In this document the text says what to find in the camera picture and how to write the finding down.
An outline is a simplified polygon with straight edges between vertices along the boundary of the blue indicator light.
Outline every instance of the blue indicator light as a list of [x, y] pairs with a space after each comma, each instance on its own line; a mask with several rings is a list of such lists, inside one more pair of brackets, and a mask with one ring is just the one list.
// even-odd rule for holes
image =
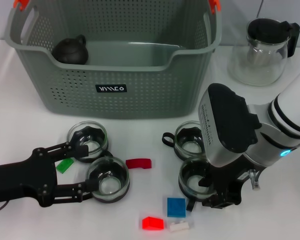
[[284, 157], [284, 156], [287, 156], [289, 153], [291, 153], [291, 150], [286, 150], [286, 151], [283, 151], [280, 156], [281, 157]]

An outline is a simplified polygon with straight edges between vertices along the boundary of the white lego brick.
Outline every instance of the white lego brick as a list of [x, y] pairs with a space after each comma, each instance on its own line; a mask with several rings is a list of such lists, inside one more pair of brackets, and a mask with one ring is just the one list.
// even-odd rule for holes
[[189, 223], [186, 221], [181, 221], [179, 223], [171, 223], [169, 226], [170, 232], [179, 232], [179, 231], [185, 231], [189, 230]]

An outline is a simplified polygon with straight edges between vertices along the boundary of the black teapot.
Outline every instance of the black teapot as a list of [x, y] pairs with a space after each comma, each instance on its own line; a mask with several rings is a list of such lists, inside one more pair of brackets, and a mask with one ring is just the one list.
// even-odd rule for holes
[[89, 58], [86, 37], [67, 38], [58, 43], [52, 51], [53, 57], [63, 64], [85, 65]]

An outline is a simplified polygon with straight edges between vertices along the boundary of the basket logo label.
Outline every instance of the basket logo label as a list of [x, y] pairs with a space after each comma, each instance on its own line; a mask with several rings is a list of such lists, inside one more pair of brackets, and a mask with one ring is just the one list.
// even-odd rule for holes
[[125, 84], [106, 84], [95, 85], [98, 93], [126, 93], [127, 86]]

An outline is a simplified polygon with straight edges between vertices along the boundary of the white wall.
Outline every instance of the white wall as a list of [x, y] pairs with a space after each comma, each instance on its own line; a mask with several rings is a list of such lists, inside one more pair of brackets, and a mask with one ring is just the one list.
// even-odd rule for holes
[[[220, 0], [222, 10], [222, 45], [233, 45], [245, 35], [247, 23], [256, 18], [262, 0]], [[14, 0], [0, 0], [0, 39]], [[300, 25], [300, 0], [264, 0], [260, 17]]]

